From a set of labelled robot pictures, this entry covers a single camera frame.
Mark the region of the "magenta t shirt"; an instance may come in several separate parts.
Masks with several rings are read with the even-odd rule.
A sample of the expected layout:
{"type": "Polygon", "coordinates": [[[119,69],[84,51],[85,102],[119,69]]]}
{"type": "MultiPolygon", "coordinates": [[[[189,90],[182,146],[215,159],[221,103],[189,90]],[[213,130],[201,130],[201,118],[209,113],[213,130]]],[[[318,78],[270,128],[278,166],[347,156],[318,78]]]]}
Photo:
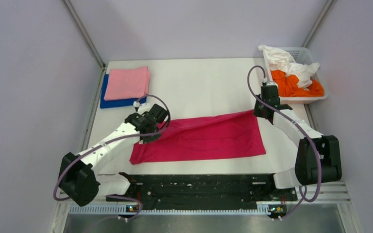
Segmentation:
{"type": "Polygon", "coordinates": [[[130,163],[235,159],[264,154],[258,120],[247,110],[174,120],[158,140],[135,144],[130,163]]]}

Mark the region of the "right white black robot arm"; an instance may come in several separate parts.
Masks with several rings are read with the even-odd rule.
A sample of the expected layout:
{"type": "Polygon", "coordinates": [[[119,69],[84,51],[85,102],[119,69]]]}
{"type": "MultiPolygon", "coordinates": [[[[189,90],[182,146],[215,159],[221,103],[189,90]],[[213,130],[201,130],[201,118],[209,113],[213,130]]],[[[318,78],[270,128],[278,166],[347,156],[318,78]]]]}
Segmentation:
{"type": "Polygon", "coordinates": [[[294,166],[275,173],[274,182],[266,185],[269,199],[280,199],[286,188],[341,179],[339,140],[335,136],[314,130],[289,105],[282,104],[275,84],[262,84],[261,93],[255,98],[254,115],[268,120],[297,146],[294,166]]]}

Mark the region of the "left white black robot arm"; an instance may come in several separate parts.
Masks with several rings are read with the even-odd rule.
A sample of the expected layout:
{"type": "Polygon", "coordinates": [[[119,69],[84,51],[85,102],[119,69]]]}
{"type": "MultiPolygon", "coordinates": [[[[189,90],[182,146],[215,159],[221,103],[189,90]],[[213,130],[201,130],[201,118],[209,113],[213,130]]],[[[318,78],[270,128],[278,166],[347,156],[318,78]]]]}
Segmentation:
{"type": "Polygon", "coordinates": [[[126,148],[138,142],[157,140],[163,130],[159,125],[170,119],[168,108],[158,104],[141,104],[134,113],[107,137],[92,147],[78,153],[69,152],[63,158],[56,188],[78,206],[90,204],[101,196],[119,195],[124,200],[136,196],[136,187],[124,175],[100,176],[101,170],[126,148]]]}

